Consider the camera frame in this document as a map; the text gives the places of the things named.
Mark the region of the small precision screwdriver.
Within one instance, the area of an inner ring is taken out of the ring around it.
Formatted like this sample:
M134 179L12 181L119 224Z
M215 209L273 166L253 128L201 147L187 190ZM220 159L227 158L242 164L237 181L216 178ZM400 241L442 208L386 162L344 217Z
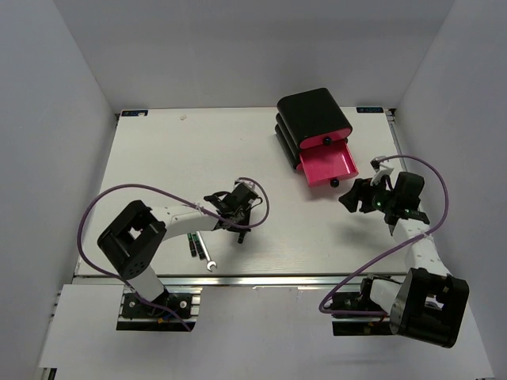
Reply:
M244 242L244 239L246 237L246 234L250 231L248 226L248 222L243 223L244 228L241 228L238 232L238 240L237 243L242 244Z
M195 242L193 240L193 235L192 234L187 234L187 238L188 238L188 241L189 241L189 249L190 249L191 256L192 257L197 257L197 250L196 250Z
M194 251L196 252L197 256L200 260L205 260L206 256L204 254L203 246L200 242L200 239L197 234L192 234L193 239L193 245L194 245Z

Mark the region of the silver combination wrench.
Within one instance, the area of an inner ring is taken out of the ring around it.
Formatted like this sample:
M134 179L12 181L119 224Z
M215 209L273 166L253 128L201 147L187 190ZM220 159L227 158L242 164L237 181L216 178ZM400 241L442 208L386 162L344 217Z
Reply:
M209 254L209 251L206 247L206 245L204 244L204 240L202 238L202 235L200 232L197 232L196 233L197 237L198 237L198 241L200 243L200 247L202 249L202 252L204 254L204 257L205 257L205 260L206 260L206 265L207 265L207 270L209 272L213 272L214 269L217 269L217 264L216 262L211 258L210 254Z

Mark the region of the pink top drawer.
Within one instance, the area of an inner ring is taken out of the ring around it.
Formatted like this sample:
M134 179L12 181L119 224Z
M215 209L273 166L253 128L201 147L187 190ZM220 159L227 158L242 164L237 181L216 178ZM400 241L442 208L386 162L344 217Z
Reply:
M331 143L347 139L353 129L351 127L345 127L338 129L336 131L331 131L327 133L323 133L316 136L311 136L304 139L300 144L299 148L301 150L309 149L315 146L329 146Z

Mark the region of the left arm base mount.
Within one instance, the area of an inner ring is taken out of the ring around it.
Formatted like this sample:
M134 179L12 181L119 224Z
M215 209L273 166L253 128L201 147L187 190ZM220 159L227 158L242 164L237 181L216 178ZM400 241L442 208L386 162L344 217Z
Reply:
M142 303L132 291L124 290L116 321L116 330L125 332L183 332L195 327L199 316L201 288L167 287L169 298L165 308L175 312L183 325L172 313Z

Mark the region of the black drawer cabinet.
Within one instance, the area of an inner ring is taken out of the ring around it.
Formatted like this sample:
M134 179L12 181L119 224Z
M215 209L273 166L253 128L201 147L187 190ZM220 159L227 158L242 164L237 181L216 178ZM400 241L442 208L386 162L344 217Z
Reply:
M282 97L276 104L275 133L293 169L300 163L299 144L306 138L351 127L327 88Z

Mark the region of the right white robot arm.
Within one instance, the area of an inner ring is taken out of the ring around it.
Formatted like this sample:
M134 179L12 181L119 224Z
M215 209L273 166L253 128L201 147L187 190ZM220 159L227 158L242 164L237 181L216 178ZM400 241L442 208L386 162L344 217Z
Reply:
M350 212L379 211L402 248L407 274L402 281L370 274L358 292L336 293L334 335L398 335L452 348L459 335L469 286L453 276L440 260L420 211L423 177L401 172L395 186L387 175L357 179L339 201Z

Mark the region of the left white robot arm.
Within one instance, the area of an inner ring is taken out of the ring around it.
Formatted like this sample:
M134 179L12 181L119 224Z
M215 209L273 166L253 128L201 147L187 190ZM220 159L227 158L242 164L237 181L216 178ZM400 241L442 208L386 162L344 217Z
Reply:
M170 297L151 267L158 247L165 240L201 231L239 232L259 199L244 182L235 183L232 192L205 196L219 218L189 206L152 208L134 200L101 233L97 245L120 278L141 296L139 304L143 310L158 316L166 310Z

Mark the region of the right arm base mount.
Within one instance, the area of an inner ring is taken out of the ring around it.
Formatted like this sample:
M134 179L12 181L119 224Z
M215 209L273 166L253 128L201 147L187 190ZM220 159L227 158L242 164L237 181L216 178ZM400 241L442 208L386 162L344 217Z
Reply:
M332 317L334 336L391 336L389 313L401 283L367 275L358 291L334 293L323 310Z

